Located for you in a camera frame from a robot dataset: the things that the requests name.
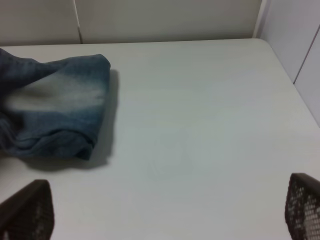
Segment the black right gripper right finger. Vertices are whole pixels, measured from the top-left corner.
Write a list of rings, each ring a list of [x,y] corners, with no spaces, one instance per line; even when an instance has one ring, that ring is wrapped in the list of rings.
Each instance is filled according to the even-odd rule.
[[[292,173],[284,211],[293,240],[320,239],[320,182],[305,174]]]

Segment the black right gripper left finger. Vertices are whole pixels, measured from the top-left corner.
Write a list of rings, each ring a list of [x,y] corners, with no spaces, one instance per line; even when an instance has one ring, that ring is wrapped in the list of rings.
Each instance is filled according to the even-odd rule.
[[[49,240],[55,227],[50,183],[36,179],[0,204],[2,240]]]

